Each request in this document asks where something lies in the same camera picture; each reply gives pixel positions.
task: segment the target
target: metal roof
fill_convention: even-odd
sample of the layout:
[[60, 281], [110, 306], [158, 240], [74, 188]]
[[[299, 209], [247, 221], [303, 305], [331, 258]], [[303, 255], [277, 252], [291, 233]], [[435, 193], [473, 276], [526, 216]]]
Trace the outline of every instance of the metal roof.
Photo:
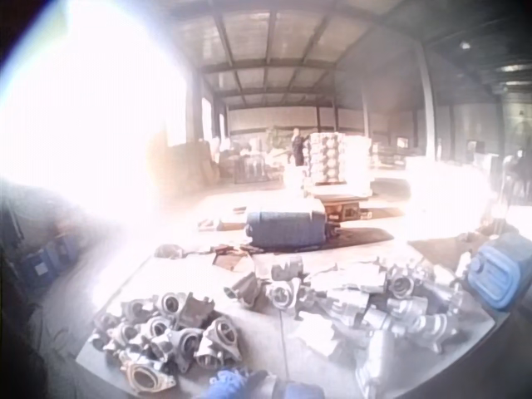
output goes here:
[[526, 9], [500, 0], [155, 0], [179, 47], [230, 108], [419, 106], [412, 52], [436, 102], [532, 92]]

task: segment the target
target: concrete floor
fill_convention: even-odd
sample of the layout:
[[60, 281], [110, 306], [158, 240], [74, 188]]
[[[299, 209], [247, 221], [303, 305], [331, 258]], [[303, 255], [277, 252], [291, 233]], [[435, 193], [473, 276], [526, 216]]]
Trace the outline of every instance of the concrete floor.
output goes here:
[[[401, 172], [383, 172], [372, 188], [376, 194], [366, 204], [370, 208], [393, 208], [406, 210], [409, 191]], [[281, 187], [277, 183], [257, 185], [236, 185], [217, 187], [209, 192], [180, 201], [168, 209], [165, 217], [155, 221], [151, 226], [144, 226], [136, 231], [116, 234], [113, 239], [100, 243], [85, 253], [79, 264], [70, 272], [63, 274], [48, 290], [41, 301], [40, 309], [32, 317], [32, 332], [35, 345], [43, 355], [48, 368], [49, 393], [51, 397], [125, 397], [125, 394], [106, 384], [75, 363], [75, 358], [91, 333], [91, 320], [122, 286], [134, 282], [135, 272], [139, 270], [143, 259], [153, 253], [161, 243], [175, 243], [193, 248], [205, 244], [218, 244], [221, 241], [240, 240], [241, 231], [220, 234], [199, 234], [195, 226], [199, 219], [211, 215], [230, 214], [234, 206], [247, 204], [267, 195], [280, 195]], [[410, 222], [404, 216], [380, 218], [368, 221], [349, 222], [346, 227], [373, 227], [384, 229], [395, 239], [379, 244], [369, 244], [348, 249], [336, 249], [335, 254], [343, 257], [366, 258], [373, 256], [393, 256], [405, 260], [419, 257], [419, 253], [409, 247], [408, 229]], [[273, 255], [265, 254], [255, 257], [255, 263], [267, 273]], [[305, 259], [309, 268], [321, 268], [330, 262], [330, 254], [315, 253]], [[520, 318], [520, 337], [529, 336], [530, 327], [526, 320]], [[499, 374], [521, 376], [524, 370], [532, 370], [515, 364], [525, 364], [523, 358], [525, 347], [523, 339], [515, 353], [521, 357], [520, 362], [509, 361], [511, 368], [504, 368]], [[294, 370], [288, 376], [292, 379], [304, 378], [304, 369]], [[509, 397], [485, 395], [468, 397]], [[508, 390], [497, 390], [497, 393]]]

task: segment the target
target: roof beam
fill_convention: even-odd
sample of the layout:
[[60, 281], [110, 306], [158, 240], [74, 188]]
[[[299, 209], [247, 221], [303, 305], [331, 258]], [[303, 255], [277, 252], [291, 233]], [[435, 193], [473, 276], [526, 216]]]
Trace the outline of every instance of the roof beam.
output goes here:
[[[325, 33], [325, 30], [329, 26], [329, 23], [331, 23], [331, 19], [333, 17], [333, 10], [336, 7], [337, 3], [338, 3], [338, 0], [332, 1], [331, 7], [329, 8], [328, 13], [322, 18], [322, 21], [314, 30], [313, 35], [308, 39], [307, 45], [305, 46], [305, 49], [303, 50], [303, 57], [301, 59], [302, 65], [305, 65], [305, 63], [308, 61], [308, 56], [310, 55], [314, 47], [318, 44], [319, 40], [322, 38], [323, 34]], [[300, 67], [296, 68], [296, 70], [293, 72], [292, 77], [290, 78], [290, 81], [288, 82], [288, 92], [292, 90], [293, 83], [298, 77], [299, 71], [300, 71]], [[287, 100], [287, 97], [288, 97], [288, 93], [284, 95], [281, 102], [285, 102]]]
[[[206, 17], [212, 14], [212, 0], [198, 0], [195, 2], [188, 2], [174, 8], [173, 17], [178, 21], [186, 21], [196, 19], [199, 17]], [[331, 6], [329, 2], [322, 2], [318, 0], [224, 0], [215, 4], [218, 12], [254, 12], [263, 11], [264, 9], [276, 10], [291, 10], [301, 12], [315, 12], [319, 14], [329, 14]], [[363, 8], [354, 7], [349, 4], [339, 2], [336, 7], [332, 9], [333, 15], [356, 19], [358, 21], [370, 22], [372, 24], [380, 25], [384, 28], [391, 29], [394, 32], [412, 37], [410, 32], [407, 32], [401, 27], [397, 27], [390, 23], [385, 23], [383, 18], [374, 12], [369, 12]]]
[[[233, 52], [231, 51], [231, 45], [229, 44], [229, 39], [227, 38], [227, 31], [225, 30], [225, 24], [224, 20], [222, 19], [222, 15], [220, 14], [219, 10], [214, 7], [213, 1], [208, 1], [209, 8], [211, 9], [214, 23], [216, 24], [216, 29], [218, 29], [218, 34], [220, 41], [222, 42], [222, 46], [224, 47], [225, 51], [225, 57], [227, 58], [227, 62], [232, 67], [234, 65], [234, 58], [233, 58]], [[239, 74], [236, 69], [233, 70], [234, 74], [234, 81], [236, 81], [236, 86], [239, 88], [240, 93], [242, 93], [242, 83], [240, 82]], [[247, 105], [247, 101], [242, 95], [242, 102]]]
[[[218, 98], [227, 98], [227, 97], [238, 97], [238, 96], [252, 96], [254, 94], [287, 94], [287, 87], [268, 87], [264, 89], [263, 87], [257, 87], [252, 89], [243, 89], [240, 90], [225, 90], [218, 91]], [[312, 88], [297, 87], [290, 91], [291, 94], [316, 94], [316, 95], [332, 95], [332, 92], [327, 91], [315, 91]]]
[[264, 77], [263, 77], [263, 88], [265, 89], [268, 85], [268, 66], [272, 61], [272, 44], [273, 44], [273, 35], [275, 34], [275, 23], [277, 21], [277, 10], [270, 10], [269, 19], [268, 19], [268, 40], [266, 41], [266, 60], [264, 65]]
[[[386, 12], [383, 16], [381, 16], [382, 20], [385, 22], [388, 20], [388, 18], [399, 8], [399, 7], [405, 7], [409, 2], [412, 2], [413, 0], [402, 0], [402, 2], [399, 2], [395, 7], [393, 7], [391, 10], [389, 10], [388, 12]], [[337, 69], [337, 70], [340, 70], [341, 67], [340, 67], [340, 64], [342, 63], [342, 61], [344, 59], [346, 59], [349, 54], [351, 54], [356, 48], [360, 47], [362, 43], [364, 43], [364, 41], [367, 40], [367, 38], [370, 36], [370, 34], [372, 33], [372, 30], [374, 29], [374, 27], [370, 27], [368, 28], [363, 34], [361, 37], [359, 37], [355, 42], [351, 43], [346, 49], [345, 51], [342, 53], [342, 55], [336, 60], [335, 64], [334, 64], [334, 68], [332, 69]], [[314, 83], [313, 85], [313, 89], [317, 88], [321, 82], [323, 81], [323, 79], [325, 79], [327, 77], [327, 75], [329, 74], [329, 71], [325, 71], [320, 77], [319, 79], [316, 81], [316, 83]]]
[[268, 62], [265, 59], [258, 60], [243, 60], [233, 62], [233, 65], [230, 65], [228, 62], [223, 64], [207, 65], [200, 68], [203, 73], [221, 73], [227, 71], [234, 71], [240, 69], [254, 69], [254, 68], [294, 68], [294, 67], [305, 67], [312, 69], [323, 69], [324, 71], [331, 71], [334, 69], [334, 62], [325, 62], [325, 61], [307, 61], [305, 64], [302, 64], [300, 59], [297, 58], [286, 58], [283, 60], [279, 59], [270, 59]]
[[330, 101], [305, 101], [305, 102], [301, 102], [301, 101], [297, 101], [297, 102], [289, 102], [289, 103], [285, 103], [283, 104], [282, 102], [273, 102], [273, 103], [268, 103], [268, 104], [261, 104], [261, 103], [257, 103], [257, 104], [250, 104], [250, 105], [247, 105], [247, 106], [229, 106], [229, 110], [230, 111], [234, 111], [234, 110], [248, 110], [249, 108], [275, 108], [275, 107], [279, 107], [279, 106], [331, 106], [331, 102]]

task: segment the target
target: factory floor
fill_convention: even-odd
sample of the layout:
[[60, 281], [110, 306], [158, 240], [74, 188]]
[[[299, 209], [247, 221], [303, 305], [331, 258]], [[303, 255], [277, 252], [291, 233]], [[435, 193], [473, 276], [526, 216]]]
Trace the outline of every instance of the factory floor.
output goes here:
[[[382, 229], [392, 239], [377, 244], [358, 245], [332, 251], [307, 254], [305, 262], [318, 267], [330, 262], [331, 257], [367, 259], [375, 256], [400, 257], [408, 260], [425, 256], [432, 262], [451, 263], [456, 258], [455, 240], [417, 241], [416, 250], [407, 243], [408, 221], [403, 214], [407, 210], [409, 189], [404, 172], [380, 171], [372, 184], [374, 196], [363, 206], [372, 209], [375, 218], [366, 221], [347, 222], [348, 229]], [[123, 231], [100, 242], [81, 256], [78, 265], [64, 273], [40, 299], [40, 305], [31, 320], [34, 345], [42, 354], [48, 370], [50, 397], [110, 398], [127, 397], [111, 385], [76, 364], [76, 356], [91, 333], [91, 320], [121, 287], [135, 279], [135, 273], [145, 259], [151, 256], [159, 244], [179, 244], [186, 249], [205, 245], [238, 242], [244, 237], [240, 230], [229, 232], [198, 233], [197, 222], [201, 219], [224, 215], [230, 219], [230, 210], [245, 206], [258, 198], [272, 198], [282, 194], [279, 183], [255, 185], [221, 185], [201, 195], [169, 207], [165, 216], [143, 229]], [[273, 255], [256, 257], [258, 268], [265, 270]], [[464, 397], [519, 397], [526, 387], [526, 376], [532, 372], [532, 331], [526, 318], [516, 313], [513, 317], [511, 343], [507, 357], [498, 368], [482, 378], [478, 391], [467, 391]], [[290, 373], [298, 379], [305, 373], [302, 365]], [[468, 376], [456, 376], [456, 384]]]

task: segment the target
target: person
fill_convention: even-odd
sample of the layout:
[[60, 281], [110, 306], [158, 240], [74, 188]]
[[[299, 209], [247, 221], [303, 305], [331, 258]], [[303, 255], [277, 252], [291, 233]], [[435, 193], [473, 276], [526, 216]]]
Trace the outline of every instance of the person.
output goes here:
[[299, 128], [295, 128], [293, 130], [293, 136], [292, 136], [292, 153], [293, 153], [293, 159], [296, 164], [296, 166], [303, 166], [305, 163], [305, 159], [303, 157], [303, 144], [307, 137], [302, 137], [301, 133], [299, 132]]

